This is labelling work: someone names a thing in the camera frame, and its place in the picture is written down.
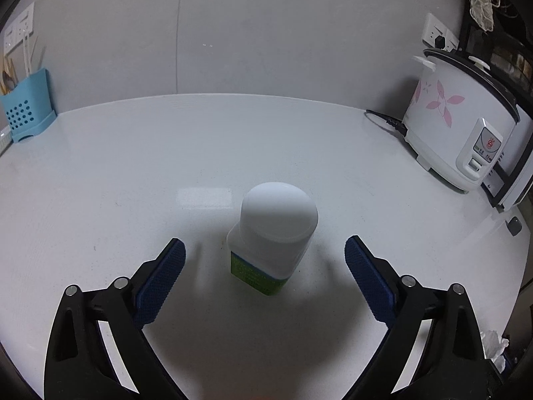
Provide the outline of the white floral rice cooker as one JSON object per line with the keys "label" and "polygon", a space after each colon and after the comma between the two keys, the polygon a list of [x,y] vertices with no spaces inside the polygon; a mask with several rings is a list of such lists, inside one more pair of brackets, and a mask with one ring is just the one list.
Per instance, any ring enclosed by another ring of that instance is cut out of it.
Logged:
{"label": "white floral rice cooker", "polygon": [[402,120],[405,140],[424,169],[475,190],[520,121],[516,99],[479,58],[427,48],[415,60],[424,68]]}

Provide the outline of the left wall power socket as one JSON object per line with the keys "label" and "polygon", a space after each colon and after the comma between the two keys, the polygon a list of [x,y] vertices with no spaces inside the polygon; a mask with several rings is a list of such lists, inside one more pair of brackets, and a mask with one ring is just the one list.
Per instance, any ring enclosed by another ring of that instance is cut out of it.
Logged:
{"label": "left wall power socket", "polygon": [[31,3],[6,27],[3,39],[4,56],[9,55],[23,41],[25,34],[33,33],[33,15],[34,3]]}

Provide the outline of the white microwave oven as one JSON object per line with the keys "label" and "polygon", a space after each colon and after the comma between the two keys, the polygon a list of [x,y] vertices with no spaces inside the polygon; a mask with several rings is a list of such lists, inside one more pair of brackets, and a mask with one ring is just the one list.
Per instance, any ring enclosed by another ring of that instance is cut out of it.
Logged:
{"label": "white microwave oven", "polygon": [[481,184],[489,204],[509,210],[519,204],[532,186],[532,118],[520,118],[497,163]]}

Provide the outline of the white green pill bottle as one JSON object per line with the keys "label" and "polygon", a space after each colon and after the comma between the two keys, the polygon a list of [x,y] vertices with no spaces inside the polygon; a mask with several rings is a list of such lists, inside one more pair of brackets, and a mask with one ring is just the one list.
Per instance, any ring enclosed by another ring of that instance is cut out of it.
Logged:
{"label": "white green pill bottle", "polygon": [[318,220],[315,203],[292,184],[252,188],[227,236],[231,274],[259,293],[277,294],[302,260]]}

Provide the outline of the blue utensil holder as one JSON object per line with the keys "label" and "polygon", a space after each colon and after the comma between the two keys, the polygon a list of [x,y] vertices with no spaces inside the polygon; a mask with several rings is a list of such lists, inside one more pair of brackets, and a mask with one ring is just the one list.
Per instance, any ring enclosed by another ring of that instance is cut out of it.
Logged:
{"label": "blue utensil holder", "polygon": [[41,68],[1,96],[5,116],[15,143],[41,134],[57,118],[49,92],[49,72]]}

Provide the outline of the white tissue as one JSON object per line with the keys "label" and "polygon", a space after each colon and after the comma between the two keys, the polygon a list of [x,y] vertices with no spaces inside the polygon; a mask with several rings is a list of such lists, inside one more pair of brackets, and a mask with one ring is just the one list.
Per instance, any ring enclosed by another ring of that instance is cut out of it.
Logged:
{"label": "white tissue", "polygon": [[506,366],[503,353],[510,342],[500,336],[496,330],[487,330],[481,332],[481,343],[485,358],[489,359],[497,371],[502,373]]}

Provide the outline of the wall power socket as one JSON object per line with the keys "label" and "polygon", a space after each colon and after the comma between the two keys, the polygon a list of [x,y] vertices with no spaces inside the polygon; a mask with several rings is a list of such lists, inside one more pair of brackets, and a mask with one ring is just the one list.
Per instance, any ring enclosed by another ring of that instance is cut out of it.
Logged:
{"label": "wall power socket", "polygon": [[447,52],[457,50],[459,46],[453,32],[431,13],[426,15],[421,39],[423,44]]}
{"label": "wall power socket", "polygon": [[33,15],[34,3],[31,3],[6,27],[3,39],[4,56],[9,55],[23,41],[25,34],[33,33]]}

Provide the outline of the right wall power socket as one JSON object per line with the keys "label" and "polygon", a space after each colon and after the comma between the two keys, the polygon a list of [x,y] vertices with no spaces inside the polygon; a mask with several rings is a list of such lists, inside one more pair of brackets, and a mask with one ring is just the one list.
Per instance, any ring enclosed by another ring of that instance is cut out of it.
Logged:
{"label": "right wall power socket", "polygon": [[457,50],[459,46],[453,32],[431,13],[426,15],[421,39],[423,44],[447,52]]}

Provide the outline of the black metal kitchen rack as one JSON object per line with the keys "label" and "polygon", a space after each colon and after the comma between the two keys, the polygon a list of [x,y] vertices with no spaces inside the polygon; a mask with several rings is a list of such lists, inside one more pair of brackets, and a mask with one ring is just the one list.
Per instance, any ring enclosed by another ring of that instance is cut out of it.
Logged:
{"label": "black metal kitchen rack", "polygon": [[532,0],[501,0],[492,32],[481,30],[469,9],[464,0],[460,52],[487,62],[517,99],[532,102]]}

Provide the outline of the small dark grey block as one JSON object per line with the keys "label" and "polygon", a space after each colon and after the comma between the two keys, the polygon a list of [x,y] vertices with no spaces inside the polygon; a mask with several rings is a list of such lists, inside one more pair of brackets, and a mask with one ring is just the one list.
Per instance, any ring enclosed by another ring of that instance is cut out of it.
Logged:
{"label": "small dark grey block", "polygon": [[507,229],[513,237],[516,237],[522,231],[522,223],[518,217],[514,216],[506,222]]}

